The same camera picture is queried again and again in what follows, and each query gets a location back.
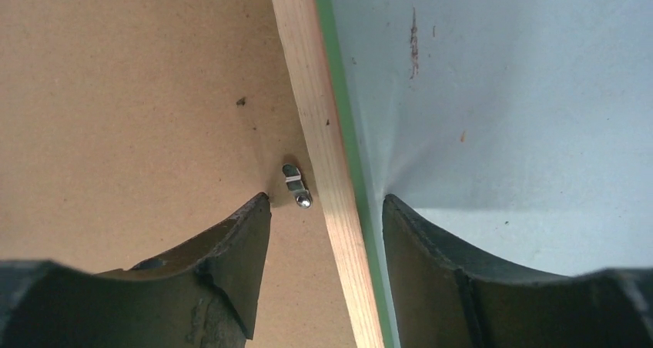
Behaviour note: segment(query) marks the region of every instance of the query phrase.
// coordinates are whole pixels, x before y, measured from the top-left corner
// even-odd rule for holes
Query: green edge
[[[390,330],[390,317],[388,315],[383,282],[381,281],[379,253],[377,252],[377,244],[374,241],[370,207],[367,205],[367,192],[365,190],[365,181],[363,179],[363,167],[360,163],[356,130],[353,124],[349,94],[347,92],[347,82],[345,80],[342,56],[340,54],[340,45],[338,43],[336,32],[336,19],[333,17],[331,0],[315,1],[317,4],[317,13],[320,17],[320,26],[322,28],[326,57],[329,61],[333,94],[336,98],[338,116],[340,117],[340,128],[343,133],[345,154],[347,155],[347,163],[349,164],[354,195],[356,196],[356,207],[358,208],[360,226],[363,231],[365,251],[367,253],[368,263],[370,264],[370,274],[372,276],[374,296],[377,300],[383,343],[386,348],[392,348],[393,340],[392,332]]]

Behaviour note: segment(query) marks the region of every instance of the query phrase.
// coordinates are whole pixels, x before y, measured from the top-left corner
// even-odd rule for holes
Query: brown speck
[[[420,71],[420,64],[417,61],[420,55],[420,50],[417,47],[417,13],[413,7],[413,27],[410,28],[410,60],[413,62],[413,74],[410,79],[417,76]]]

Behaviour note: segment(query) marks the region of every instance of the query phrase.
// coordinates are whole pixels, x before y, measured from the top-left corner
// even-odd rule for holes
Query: metal clip
[[[302,181],[302,173],[300,172],[300,169],[295,165],[285,164],[283,165],[282,170],[286,177],[286,186],[288,186],[288,190],[295,197],[297,205],[302,208],[309,208],[313,202],[313,198],[311,198],[310,192]]]

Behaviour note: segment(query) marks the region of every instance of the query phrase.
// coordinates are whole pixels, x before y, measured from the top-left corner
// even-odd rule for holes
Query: white surface
[[[333,7],[381,259],[392,192],[525,266],[653,266],[653,0]]]

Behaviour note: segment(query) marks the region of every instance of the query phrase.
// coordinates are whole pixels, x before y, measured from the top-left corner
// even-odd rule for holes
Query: wooden edge
[[[315,0],[272,0],[326,228],[358,347],[382,347]]]

